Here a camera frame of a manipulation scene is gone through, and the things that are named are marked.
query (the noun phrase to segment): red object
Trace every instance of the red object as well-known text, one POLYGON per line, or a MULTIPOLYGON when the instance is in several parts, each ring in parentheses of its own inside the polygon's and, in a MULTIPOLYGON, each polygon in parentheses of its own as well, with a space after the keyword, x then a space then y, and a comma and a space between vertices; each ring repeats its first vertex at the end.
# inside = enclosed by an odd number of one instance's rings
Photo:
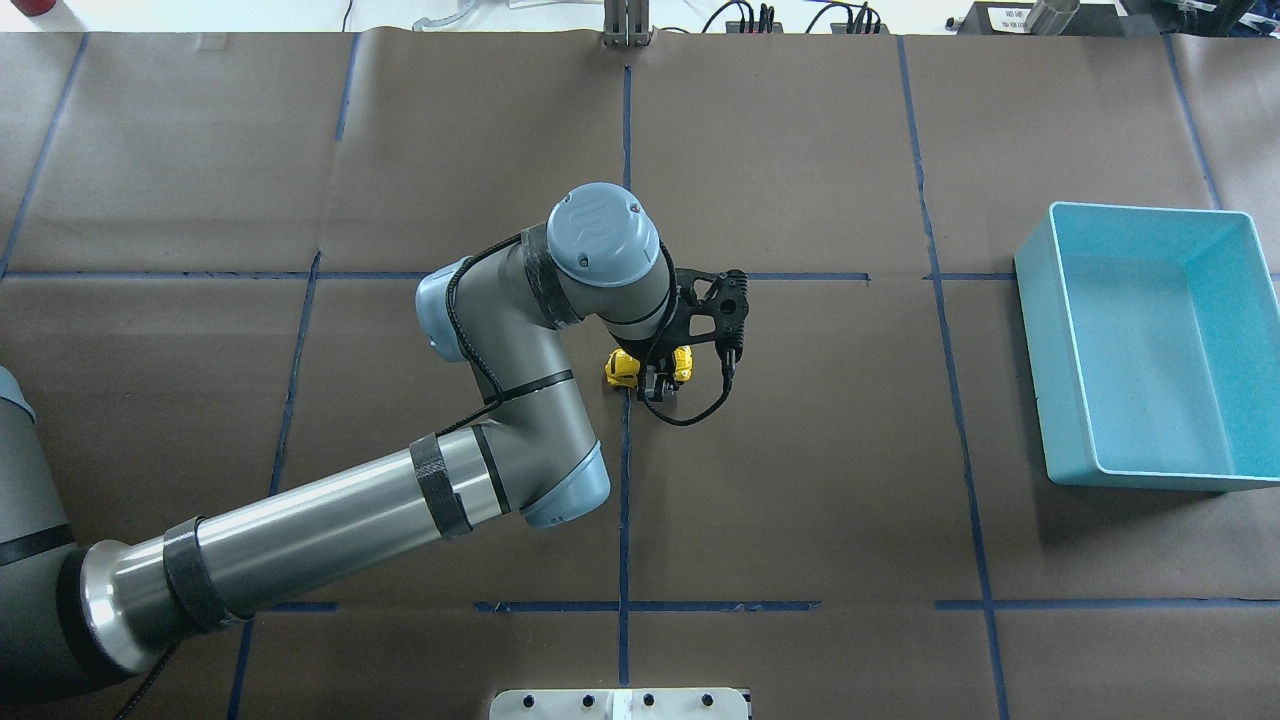
POLYGON ((35 18, 36 15, 44 15, 49 10, 54 9, 58 0, 10 0, 18 12, 28 18, 35 18))

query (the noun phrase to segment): yellow object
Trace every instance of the yellow object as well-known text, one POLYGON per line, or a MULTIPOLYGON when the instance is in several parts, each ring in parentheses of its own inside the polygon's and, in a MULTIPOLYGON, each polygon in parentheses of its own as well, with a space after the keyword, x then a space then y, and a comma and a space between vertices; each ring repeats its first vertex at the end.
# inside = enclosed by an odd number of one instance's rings
MULTIPOLYGON (((672 354, 676 360, 673 373, 676 384, 684 384, 694 379, 694 348, 682 345, 672 354)), ((630 387, 639 384, 640 361, 630 356, 621 347, 609 354, 609 361, 604 364, 604 379, 609 387, 630 387)))

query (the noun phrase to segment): light blue container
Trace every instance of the light blue container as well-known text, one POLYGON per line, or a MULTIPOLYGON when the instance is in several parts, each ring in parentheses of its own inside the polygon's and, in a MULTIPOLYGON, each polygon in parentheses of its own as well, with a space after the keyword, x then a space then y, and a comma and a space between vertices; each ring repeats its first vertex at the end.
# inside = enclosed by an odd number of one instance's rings
POLYGON ((1050 479, 1280 484, 1280 309, 1252 218, 1055 202, 1015 265, 1050 479))

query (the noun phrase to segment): gray robot arm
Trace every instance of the gray robot arm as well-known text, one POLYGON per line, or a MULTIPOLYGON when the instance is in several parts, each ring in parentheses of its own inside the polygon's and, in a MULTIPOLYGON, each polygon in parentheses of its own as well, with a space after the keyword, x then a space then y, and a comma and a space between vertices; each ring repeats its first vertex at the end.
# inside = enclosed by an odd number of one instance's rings
MULTIPOLYGON (((431 345, 471 363, 486 420, 140 544, 77 548, 68 532, 0 564, 0 701, 120 682, 187 637, 512 510, 550 527, 598 507, 609 478, 558 331, 599 315, 620 342, 655 337, 676 302, 660 255, 630 192, 582 186, 545 224, 419 287, 431 345)), ((0 401, 0 547, 13 550, 65 516, 31 418, 0 401)))

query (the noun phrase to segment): light blue cap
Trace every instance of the light blue cap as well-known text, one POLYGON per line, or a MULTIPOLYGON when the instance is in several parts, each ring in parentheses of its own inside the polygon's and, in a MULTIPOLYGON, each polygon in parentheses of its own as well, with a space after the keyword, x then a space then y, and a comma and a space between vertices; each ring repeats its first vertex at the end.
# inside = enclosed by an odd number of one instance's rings
POLYGON ((609 470, 596 442, 591 452, 570 470, 547 495, 520 512, 535 528, 550 528, 576 520, 609 498, 609 470))
POLYGON ((635 195, 608 182, 575 188, 547 219, 547 246, 566 275, 593 287, 643 278, 658 261, 658 228, 635 195))
POLYGON ((422 332, 431 340, 431 347, 435 348, 435 352, 449 363, 461 363, 465 357, 458 346, 458 336, 453 332, 453 324, 449 323, 445 293, 453 274, 466 261, 467 259, 463 258, 448 268, 440 268, 422 278, 422 282, 417 283, 417 297, 413 299, 413 305, 417 307, 417 322, 422 325, 422 332))
POLYGON ((27 405, 27 398, 22 396, 22 388, 18 387, 18 379, 13 377, 13 373, 5 370, 3 366, 0 366, 0 400, 8 400, 18 407, 22 407, 28 415, 31 415, 31 421, 36 421, 36 411, 31 409, 31 405, 27 405))

